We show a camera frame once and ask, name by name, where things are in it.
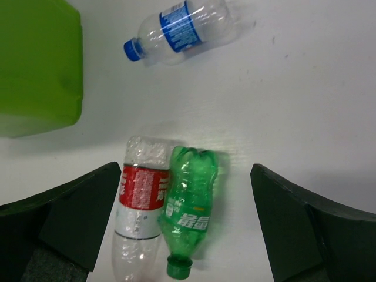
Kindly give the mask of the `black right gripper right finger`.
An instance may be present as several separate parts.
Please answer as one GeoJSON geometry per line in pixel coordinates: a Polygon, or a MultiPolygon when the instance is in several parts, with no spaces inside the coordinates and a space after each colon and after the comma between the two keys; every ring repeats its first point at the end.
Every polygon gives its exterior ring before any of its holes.
{"type": "Polygon", "coordinates": [[[262,164],[250,180],[274,281],[375,281],[375,214],[302,188],[262,164]]]}

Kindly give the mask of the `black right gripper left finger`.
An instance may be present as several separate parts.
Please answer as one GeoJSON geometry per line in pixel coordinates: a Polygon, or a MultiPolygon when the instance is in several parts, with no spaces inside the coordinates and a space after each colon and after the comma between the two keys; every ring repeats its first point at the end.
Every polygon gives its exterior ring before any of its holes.
{"type": "Polygon", "coordinates": [[[1,281],[86,281],[96,264],[121,169],[110,162],[1,206],[1,281]]]}

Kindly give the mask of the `clear bottle red label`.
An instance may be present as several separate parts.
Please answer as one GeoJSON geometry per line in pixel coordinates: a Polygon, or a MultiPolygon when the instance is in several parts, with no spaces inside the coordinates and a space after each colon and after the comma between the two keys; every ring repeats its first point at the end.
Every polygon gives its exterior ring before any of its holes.
{"type": "Polygon", "coordinates": [[[112,240],[116,281],[144,281],[154,263],[173,147],[171,140],[143,136],[127,143],[112,240]]]}

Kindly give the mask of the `green plastic bottle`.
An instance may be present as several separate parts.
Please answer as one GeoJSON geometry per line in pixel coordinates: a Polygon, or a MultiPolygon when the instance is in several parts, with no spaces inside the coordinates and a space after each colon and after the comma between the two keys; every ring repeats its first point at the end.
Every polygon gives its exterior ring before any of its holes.
{"type": "Polygon", "coordinates": [[[205,239],[219,171],[211,150],[176,146],[170,158],[170,184],[158,219],[170,251],[166,272],[176,280],[190,275],[192,256],[205,239]]]}

